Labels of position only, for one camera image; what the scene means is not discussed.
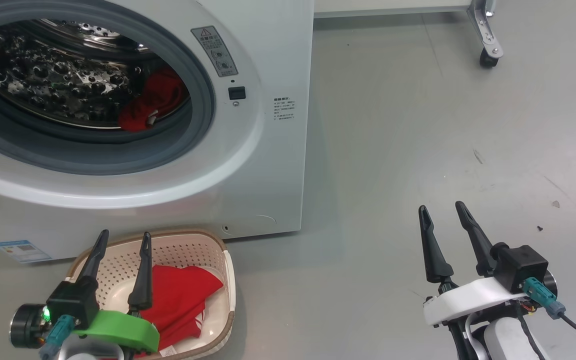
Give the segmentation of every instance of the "teal connector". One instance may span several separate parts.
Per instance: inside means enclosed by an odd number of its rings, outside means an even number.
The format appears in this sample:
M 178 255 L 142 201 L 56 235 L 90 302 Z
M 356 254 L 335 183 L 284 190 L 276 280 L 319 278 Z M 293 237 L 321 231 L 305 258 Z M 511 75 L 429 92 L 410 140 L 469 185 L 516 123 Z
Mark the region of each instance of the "teal connector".
M 46 337 L 45 344 L 39 349 L 39 358 L 53 360 L 73 330 L 75 330 L 75 317 L 61 315 Z
M 566 312 L 566 307 L 557 301 L 557 296 L 536 278 L 526 278 L 523 282 L 522 290 L 528 297 L 546 309 L 546 312 L 551 318 L 559 319 L 560 314 Z

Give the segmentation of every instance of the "laundry basket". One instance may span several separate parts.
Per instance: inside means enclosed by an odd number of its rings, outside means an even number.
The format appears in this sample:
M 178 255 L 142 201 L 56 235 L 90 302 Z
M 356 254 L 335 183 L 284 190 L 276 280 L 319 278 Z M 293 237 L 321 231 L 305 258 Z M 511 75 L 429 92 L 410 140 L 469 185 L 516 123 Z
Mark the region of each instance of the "laundry basket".
M 164 358 L 167 360 L 192 360 L 219 351 L 233 330 L 235 318 L 235 274 L 233 260 L 224 242 L 200 230 L 151 233 L 152 264 L 169 267 L 201 267 L 217 276 L 223 287 L 206 300 L 205 316 L 198 339 L 184 339 L 158 354 L 142 360 Z M 99 264 L 96 279 L 99 289 L 96 300 L 102 310 L 128 312 L 128 296 L 133 292 L 140 265 L 142 236 L 108 245 Z M 90 250 L 80 255 L 68 271 L 67 281 L 74 280 Z

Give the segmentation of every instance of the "caster wheel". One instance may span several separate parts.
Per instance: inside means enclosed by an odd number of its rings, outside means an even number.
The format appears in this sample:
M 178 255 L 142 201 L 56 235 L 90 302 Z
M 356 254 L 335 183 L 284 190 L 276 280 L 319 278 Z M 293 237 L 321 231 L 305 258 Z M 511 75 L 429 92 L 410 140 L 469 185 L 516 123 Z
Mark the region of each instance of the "caster wheel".
M 479 64 L 482 68 L 487 69 L 494 68 L 495 66 L 497 66 L 498 62 L 499 59 L 490 57 L 485 48 L 481 51 L 481 55 L 479 56 Z

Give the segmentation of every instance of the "concrete floor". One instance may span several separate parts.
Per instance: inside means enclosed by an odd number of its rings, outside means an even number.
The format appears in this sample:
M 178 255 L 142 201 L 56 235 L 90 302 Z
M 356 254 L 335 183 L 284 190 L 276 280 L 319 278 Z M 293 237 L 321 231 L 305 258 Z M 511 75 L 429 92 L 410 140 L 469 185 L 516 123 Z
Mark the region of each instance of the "concrete floor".
M 237 318 L 211 359 L 456 358 L 450 333 L 423 319 L 437 290 L 417 210 L 464 284 L 476 262 L 457 200 L 493 243 L 550 261 L 576 321 L 576 1 L 500 0 L 491 23 L 505 57 L 484 70 L 466 14 L 317 21 L 303 228 L 228 244 Z M 37 358 L 9 344 L 10 318 L 68 266 L 0 253 L 0 359 Z M 553 360 L 576 358 L 565 323 L 541 312 L 528 324 Z

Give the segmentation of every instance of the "washing machine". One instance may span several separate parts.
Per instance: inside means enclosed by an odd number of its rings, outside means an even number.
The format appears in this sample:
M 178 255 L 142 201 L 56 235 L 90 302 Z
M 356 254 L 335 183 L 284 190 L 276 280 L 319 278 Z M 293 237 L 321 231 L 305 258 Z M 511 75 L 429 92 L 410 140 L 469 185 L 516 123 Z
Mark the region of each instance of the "washing machine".
M 313 9 L 0 0 L 0 250 L 41 262 L 103 229 L 299 230 Z

